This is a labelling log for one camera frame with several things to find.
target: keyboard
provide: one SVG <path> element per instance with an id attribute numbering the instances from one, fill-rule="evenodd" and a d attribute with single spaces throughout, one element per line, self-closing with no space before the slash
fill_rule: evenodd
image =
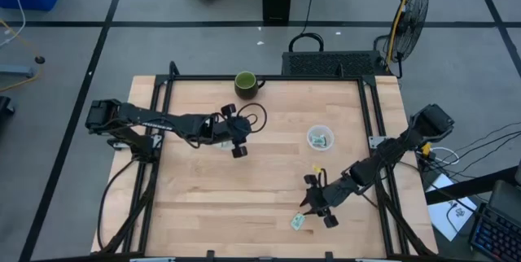
<path id="1" fill-rule="evenodd" d="M 495 261 L 521 262 L 521 227 L 481 204 L 469 242 Z"/>
<path id="2" fill-rule="evenodd" d="M 292 52 L 282 55 L 283 75 L 338 76 L 339 66 L 345 76 L 378 75 L 378 51 Z"/>

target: yellow cable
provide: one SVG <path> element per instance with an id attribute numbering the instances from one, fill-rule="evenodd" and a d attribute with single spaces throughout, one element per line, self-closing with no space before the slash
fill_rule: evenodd
<path id="1" fill-rule="evenodd" d="M 398 26 L 398 20 L 400 18 L 400 13 L 403 10 L 406 1 L 407 0 L 401 0 L 400 8 L 398 9 L 398 12 L 397 12 L 397 17 L 394 21 L 394 25 L 392 26 L 391 39 L 389 40 L 389 48 L 387 49 L 387 69 L 389 69 L 389 64 L 391 63 L 391 59 L 392 59 L 392 47 L 394 44 L 396 26 Z"/>
<path id="2" fill-rule="evenodd" d="M 40 57 L 40 55 L 38 54 L 37 50 L 34 49 L 31 46 L 31 44 L 28 43 L 27 41 L 25 41 L 20 35 L 16 34 L 16 31 L 13 30 L 13 28 L 9 27 L 9 25 L 7 25 L 7 23 L 4 20 L 0 19 L 0 24 L 2 24 L 5 28 L 7 28 L 14 35 L 14 37 L 18 38 L 25 45 L 25 47 L 27 47 L 35 55 L 35 57 Z M 31 78 L 29 78 L 27 80 L 23 80 L 21 82 L 18 82 L 16 84 L 13 84 L 13 85 L 1 88 L 0 92 L 7 91 L 9 89 L 13 89 L 15 87 L 18 87 L 18 86 L 23 85 L 25 83 L 29 83 L 31 81 L 35 81 L 42 74 L 42 72 L 43 72 L 42 67 L 39 67 L 38 68 L 38 72 L 33 77 L 31 77 Z"/>

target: mug handle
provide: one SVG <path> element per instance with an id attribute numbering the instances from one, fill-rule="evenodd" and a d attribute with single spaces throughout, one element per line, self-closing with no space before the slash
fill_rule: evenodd
<path id="1" fill-rule="evenodd" d="M 264 84 L 266 83 L 266 80 L 263 80 L 262 83 L 259 84 L 259 89 L 262 88 L 262 86 L 264 86 Z"/>

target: green mug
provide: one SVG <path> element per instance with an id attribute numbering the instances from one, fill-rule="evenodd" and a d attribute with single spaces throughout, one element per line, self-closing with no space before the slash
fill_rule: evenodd
<path id="1" fill-rule="evenodd" d="M 257 77 L 252 72 L 240 72 L 235 77 L 235 93 L 241 99 L 253 99 L 265 83 L 266 81 L 262 81 L 259 84 Z"/>

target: white paper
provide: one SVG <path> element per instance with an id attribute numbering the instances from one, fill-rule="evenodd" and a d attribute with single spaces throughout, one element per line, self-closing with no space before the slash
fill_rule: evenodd
<path id="1" fill-rule="evenodd" d="M 443 188 L 452 185 L 453 182 L 444 174 L 440 174 L 432 184 L 438 188 Z M 433 186 L 429 186 L 427 192 L 430 190 L 435 190 L 435 188 Z M 472 203 L 467 197 L 461 198 L 459 201 L 473 210 L 477 208 L 476 205 Z M 460 203 L 452 200 L 428 206 L 432 224 L 451 242 L 454 237 L 456 237 L 456 234 L 458 234 L 458 232 L 454 230 L 454 228 L 447 220 L 447 211 L 452 206 L 455 207 L 450 210 L 449 219 L 452 221 L 454 227 L 459 231 L 462 229 L 466 221 L 468 221 L 468 219 L 472 216 L 471 211 L 464 208 Z"/>

